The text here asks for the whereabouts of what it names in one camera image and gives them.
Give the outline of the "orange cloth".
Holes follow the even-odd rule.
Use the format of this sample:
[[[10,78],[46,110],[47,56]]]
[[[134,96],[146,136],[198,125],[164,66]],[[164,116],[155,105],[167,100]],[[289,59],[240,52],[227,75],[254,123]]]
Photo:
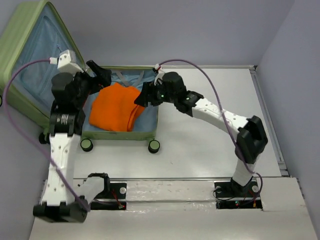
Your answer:
[[[131,132],[145,108],[135,104],[141,91],[119,83],[99,91],[91,105],[89,124],[105,131]]]

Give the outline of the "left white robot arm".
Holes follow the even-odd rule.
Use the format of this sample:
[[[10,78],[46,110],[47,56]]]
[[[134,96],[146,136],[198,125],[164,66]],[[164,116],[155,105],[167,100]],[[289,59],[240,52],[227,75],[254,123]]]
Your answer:
[[[96,196],[110,194],[107,173],[91,173],[77,189],[73,189],[76,149],[81,143],[85,122],[84,105],[89,97],[111,85],[111,71],[93,60],[87,66],[90,76],[78,67],[60,70],[52,79],[54,100],[49,118],[50,165],[46,186],[33,215],[49,223],[83,223]]]

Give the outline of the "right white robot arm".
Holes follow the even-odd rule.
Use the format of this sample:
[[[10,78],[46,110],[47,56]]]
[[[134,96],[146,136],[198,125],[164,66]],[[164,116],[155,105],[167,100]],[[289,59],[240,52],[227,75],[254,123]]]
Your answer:
[[[229,184],[230,191],[235,196],[242,196],[248,191],[256,162],[268,143],[264,125],[258,116],[240,116],[213,104],[200,93],[188,90],[176,72],[159,73],[154,81],[143,83],[134,103],[142,107],[171,103],[179,112],[229,134],[238,158]]]

